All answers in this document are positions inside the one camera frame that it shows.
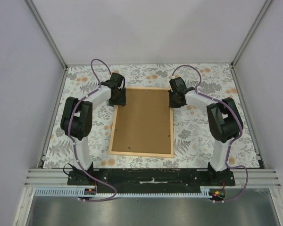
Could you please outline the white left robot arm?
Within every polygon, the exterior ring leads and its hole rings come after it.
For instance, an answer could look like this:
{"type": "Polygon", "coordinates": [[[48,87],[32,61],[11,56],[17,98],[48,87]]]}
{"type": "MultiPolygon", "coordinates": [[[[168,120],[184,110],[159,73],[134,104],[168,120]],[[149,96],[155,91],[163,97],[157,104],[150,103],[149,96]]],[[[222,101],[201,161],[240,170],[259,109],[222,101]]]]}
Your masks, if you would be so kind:
{"type": "Polygon", "coordinates": [[[82,169],[78,174],[78,179],[84,185],[89,185],[94,181],[94,173],[89,170],[92,159],[88,145],[93,110],[104,102],[112,107],[126,105],[124,76],[112,73],[109,80],[102,81],[98,88],[81,99],[68,97],[62,114],[60,127],[72,140],[75,167],[82,169]]]}

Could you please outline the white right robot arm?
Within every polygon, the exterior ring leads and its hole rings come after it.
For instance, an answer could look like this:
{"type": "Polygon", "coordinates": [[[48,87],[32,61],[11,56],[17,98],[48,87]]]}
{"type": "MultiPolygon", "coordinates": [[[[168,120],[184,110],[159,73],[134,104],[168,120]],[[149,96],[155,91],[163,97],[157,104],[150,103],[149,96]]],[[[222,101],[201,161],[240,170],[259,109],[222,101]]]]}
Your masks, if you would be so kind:
{"type": "Polygon", "coordinates": [[[228,168],[226,163],[232,142],[239,137],[243,130],[243,122],[235,101],[231,97],[222,100],[198,92],[194,87],[186,87],[181,77],[169,81],[169,106],[180,108],[185,105],[194,106],[208,116],[209,130],[214,141],[214,149],[206,175],[211,185],[223,181],[223,170],[228,168]]]}

